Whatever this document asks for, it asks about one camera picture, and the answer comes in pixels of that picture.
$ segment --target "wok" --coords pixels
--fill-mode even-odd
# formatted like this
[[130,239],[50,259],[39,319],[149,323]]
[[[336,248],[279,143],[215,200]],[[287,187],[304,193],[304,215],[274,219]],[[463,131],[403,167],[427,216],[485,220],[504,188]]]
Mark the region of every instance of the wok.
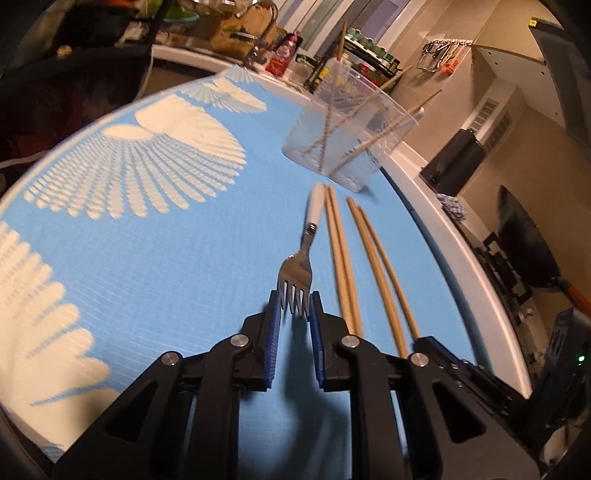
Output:
[[560,269],[534,221],[503,185],[496,204],[499,244],[522,280],[542,291],[560,291],[591,317],[591,302],[560,275]]

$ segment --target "fork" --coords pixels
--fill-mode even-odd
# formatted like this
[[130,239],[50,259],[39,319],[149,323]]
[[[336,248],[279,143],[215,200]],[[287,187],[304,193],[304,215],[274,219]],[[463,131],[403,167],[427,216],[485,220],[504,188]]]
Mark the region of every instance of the fork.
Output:
[[308,201],[306,228],[301,248],[294,255],[287,257],[279,269],[277,290],[281,296],[281,308],[285,309],[285,298],[290,305],[291,313],[299,312],[300,317],[309,315],[310,287],[312,285],[312,267],[310,265],[310,246],[316,235],[316,229],[324,206],[324,184],[317,183],[312,188]]

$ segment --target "white fork handle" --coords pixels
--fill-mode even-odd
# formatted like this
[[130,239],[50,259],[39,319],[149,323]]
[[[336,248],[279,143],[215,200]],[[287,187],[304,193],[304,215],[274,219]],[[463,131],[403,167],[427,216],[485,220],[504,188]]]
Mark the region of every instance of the white fork handle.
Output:
[[318,182],[312,188],[310,199],[308,201],[308,215],[306,216],[306,225],[313,223],[318,226],[324,207],[324,184]]

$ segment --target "faucet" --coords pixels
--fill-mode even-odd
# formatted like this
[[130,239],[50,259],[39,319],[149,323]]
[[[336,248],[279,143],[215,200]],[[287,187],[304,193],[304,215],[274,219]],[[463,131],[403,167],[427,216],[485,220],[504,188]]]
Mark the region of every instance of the faucet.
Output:
[[[258,2],[259,2],[259,0],[252,0],[250,6],[248,8],[253,7]],[[248,8],[237,12],[235,14],[235,17],[237,17],[237,18],[242,17],[246,13],[246,10],[248,10]],[[244,57],[244,60],[242,60],[242,64],[246,68],[251,69],[251,70],[255,70],[254,64],[253,64],[254,61],[261,64],[261,65],[267,61],[265,56],[262,55],[262,52],[264,52],[269,47],[268,42],[265,41],[265,37],[267,36],[269,31],[273,28],[273,25],[275,25],[275,23],[277,22],[278,12],[279,12],[279,10],[278,10],[276,4],[274,4],[272,2],[271,3],[271,19],[269,20],[269,23],[265,27],[265,30],[263,30],[260,37],[256,37],[254,35],[248,34],[246,31],[243,31],[243,27],[241,28],[241,31],[233,32],[230,35],[231,38],[236,38],[238,40],[246,41],[246,42],[253,44],[250,51]]]

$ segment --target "pink bottle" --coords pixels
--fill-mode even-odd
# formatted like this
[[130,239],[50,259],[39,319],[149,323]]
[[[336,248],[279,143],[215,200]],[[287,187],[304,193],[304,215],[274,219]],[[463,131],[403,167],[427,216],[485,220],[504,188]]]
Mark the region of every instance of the pink bottle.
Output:
[[266,71],[272,73],[276,77],[283,76],[291,59],[296,54],[299,34],[300,32],[295,32],[287,36],[283,43],[277,48],[277,50],[275,50],[275,54],[269,61]]

